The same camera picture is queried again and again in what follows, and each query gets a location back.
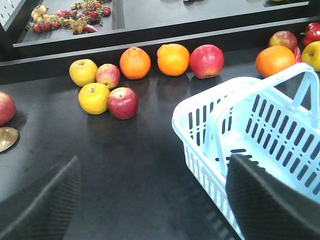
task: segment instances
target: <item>light blue basket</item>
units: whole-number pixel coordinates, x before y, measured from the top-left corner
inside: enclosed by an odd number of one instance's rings
[[[302,73],[293,99],[275,88]],[[301,106],[309,88],[311,110]],[[225,188],[232,153],[249,156],[320,203],[319,98],[317,74],[298,63],[263,80],[230,79],[176,106],[172,127],[183,142],[186,164],[240,238]]]

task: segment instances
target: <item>dark countertop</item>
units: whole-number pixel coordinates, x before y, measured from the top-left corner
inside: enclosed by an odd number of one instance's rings
[[[120,85],[139,96],[138,113],[129,120],[108,111],[84,112],[80,88],[68,75],[2,85],[18,110],[7,125],[17,128],[20,138],[0,156],[0,201],[37,181],[59,160],[77,155],[82,192],[66,240],[232,239],[226,235],[237,240],[187,168],[171,119],[185,98],[233,77],[256,77],[257,52],[226,53],[222,73],[209,79],[195,78],[190,69],[166,76],[156,65],[140,80],[122,76]]]

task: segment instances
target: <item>black counter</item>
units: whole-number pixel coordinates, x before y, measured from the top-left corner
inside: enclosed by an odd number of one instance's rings
[[[187,168],[183,143],[171,125],[173,111],[182,100],[231,78],[260,78],[255,59],[267,36],[284,27],[299,33],[310,19],[138,43],[150,55],[152,68],[140,80],[121,76],[119,86],[134,89],[139,97],[138,113],[129,120],[108,111],[84,112],[80,88],[68,75],[76,59],[118,65],[129,44],[0,62],[0,90],[11,94],[17,106],[6,126],[20,134],[0,154],[0,203],[38,183],[60,161],[77,156],[81,194],[65,240],[239,240]],[[247,34],[249,41],[238,41]],[[178,77],[162,74],[156,52],[168,42],[190,52],[216,44],[225,53],[223,71],[208,79],[196,78],[190,69]],[[297,85],[296,80],[279,89],[292,97]]]

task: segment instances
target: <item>produce display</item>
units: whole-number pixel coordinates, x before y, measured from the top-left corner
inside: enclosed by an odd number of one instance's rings
[[[75,2],[70,9],[59,9],[48,14],[48,8],[44,5],[36,6],[31,12],[32,22],[27,29],[32,28],[37,33],[51,31],[53,29],[68,28],[74,34],[100,32],[95,24],[103,24],[103,17],[111,14],[111,8],[104,6],[110,0],[84,0]]]
[[[102,16],[111,11],[102,6],[101,1],[85,0],[70,6],[71,10],[59,10],[47,15],[48,9],[39,5],[32,11],[32,17],[37,23],[30,23],[36,32],[45,31],[46,25],[54,28],[57,24],[75,29],[84,23],[102,22]],[[267,78],[296,63],[304,62],[320,72],[320,23],[312,22],[302,32],[302,39],[292,32],[283,30],[275,32],[265,41],[263,49],[255,59],[257,72]],[[203,44],[196,47],[190,54],[189,50],[178,43],[163,44],[156,52],[155,63],[160,72],[172,76],[184,74],[190,67],[199,81],[219,75],[225,64],[225,55],[222,49],[213,44]],[[118,85],[121,74],[128,80],[141,80],[151,69],[149,53],[138,46],[124,50],[119,63],[104,63],[99,67],[91,59],[79,59],[69,66],[71,80],[81,89],[78,93],[78,102],[81,108],[91,115],[100,115],[109,110],[110,114],[119,120],[128,120],[134,117],[139,108],[139,96],[130,87]],[[13,98],[6,92],[0,91],[0,127],[8,123],[16,114],[16,105]]]

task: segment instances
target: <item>red bell pepper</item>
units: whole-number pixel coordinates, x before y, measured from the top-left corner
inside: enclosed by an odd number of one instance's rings
[[[301,35],[303,35],[302,42],[304,46],[315,41],[320,41],[320,23],[309,23],[305,28],[305,32],[302,32]]]

